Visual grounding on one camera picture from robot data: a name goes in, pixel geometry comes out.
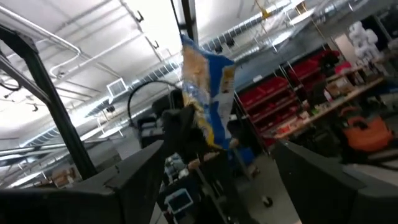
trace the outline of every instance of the white ceiling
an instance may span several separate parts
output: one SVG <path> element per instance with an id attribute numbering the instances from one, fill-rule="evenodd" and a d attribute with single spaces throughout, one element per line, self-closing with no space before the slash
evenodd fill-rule
<path id="1" fill-rule="evenodd" d="M 0 0 L 0 5 L 25 17 L 50 32 L 64 38 L 81 49 L 90 57 L 112 47 L 126 37 L 139 35 L 139 29 L 127 10 L 121 6 L 118 0 L 112 0 L 103 7 L 83 16 L 70 24 L 68 21 L 81 13 L 100 4 L 101 0 Z M 177 24 L 174 19 L 170 1 L 140 1 L 126 0 L 127 5 L 134 11 L 139 10 L 144 21 L 142 30 L 150 39 L 159 43 L 157 54 L 160 58 L 176 54 L 180 50 L 180 39 Z M 260 0 L 260 5 L 271 5 L 274 0 Z M 210 40 L 218 34 L 225 32 L 233 26 L 259 13 L 259 8 L 254 1 L 244 0 L 197 0 L 196 12 L 198 34 L 201 42 Z M 0 14 L 0 23 L 23 30 L 36 41 L 43 37 L 34 30 L 12 21 Z M 235 41 L 239 48 L 253 39 L 254 35 L 261 33 L 260 28 L 254 28 L 243 34 Z M 47 70 L 72 57 L 75 53 L 49 41 L 37 44 L 40 57 L 43 59 Z M 4 44 L 1 49 L 6 55 L 12 51 Z M 67 71 L 87 58 L 78 60 L 62 67 Z M 31 78 L 23 61 L 18 56 L 13 56 L 10 61 L 24 74 Z M 126 83 L 143 77 L 152 70 L 152 67 L 161 62 L 144 36 L 138 37 L 122 47 L 101 57 L 98 62 L 101 65 L 90 66 L 81 70 L 74 77 L 57 85 L 58 93 L 68 109 L 72 109 L 86 100 L 106 90 L 106 85 L 123 77 Z M 178 78 L 176 75 L 168 75 L 169 78 Z M 162 85 L 154 85 L 141 91 L 141 98 L 135 99 L 135 103 L 145 100 L 149 95 L 164 88 Z M 26 90 L 13 93 L 9 98 L 3 96 L 10 91 L 0 88 L 0 137 L 18 138 L 35 130 L 49 120 L 49 113 L 42 102 L 35 99 L 27 100 L 31 94 Z M 33 104 L 39 110 L 32 112 Z"/>

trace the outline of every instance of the small screen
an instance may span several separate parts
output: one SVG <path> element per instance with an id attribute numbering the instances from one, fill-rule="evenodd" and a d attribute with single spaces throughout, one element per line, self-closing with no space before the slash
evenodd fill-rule
<path id="1" fill-rule="evenodd" d="M 190 197 L 187 195 L 187 193 L 180 194 L 176 197 L 174 197 L 172 200 L 169 201 L 169 205 L 172 208 L 173 211 L 178 211 L 180 208 L 188 205 L 191 203 Z"/>

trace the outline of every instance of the air vent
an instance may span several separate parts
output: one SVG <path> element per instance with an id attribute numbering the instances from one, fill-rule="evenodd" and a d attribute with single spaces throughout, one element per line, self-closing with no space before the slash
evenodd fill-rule
<path id="1" fill-rule="evenodd" d="M 109 103 L 111 103 L 113 99 L 115 99 L 116 97 L 127 91 L 127 86 L 126 84 L 124 84 L 122 78 L 112 82 L 106 87 L 108 88 L 109 91 Z"/>

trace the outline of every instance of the snack bag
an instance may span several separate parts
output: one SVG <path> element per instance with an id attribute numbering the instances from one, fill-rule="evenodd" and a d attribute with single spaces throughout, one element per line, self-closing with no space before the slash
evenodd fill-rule
<path id="1" fill-rule="evenodd" d="M 185 35 L 181 40 L 184 105 L 195 105 L 195 120 L 207 143 L 228 149 L 231 134 L 226 125 L 234 99 L 234 62 L 200 49 Z"/>

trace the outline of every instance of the cardboard box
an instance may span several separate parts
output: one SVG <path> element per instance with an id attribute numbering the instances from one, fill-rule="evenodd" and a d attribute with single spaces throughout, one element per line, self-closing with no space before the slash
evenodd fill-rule
<path id="1" fill-rule="evenodd" d="M 332 97 L 348 94 L 354 89 L 355 87 L 346 77 L 341 77 L 335 81 L 332 81 L 326 86 L 326 90 L 328 90 Z"/>

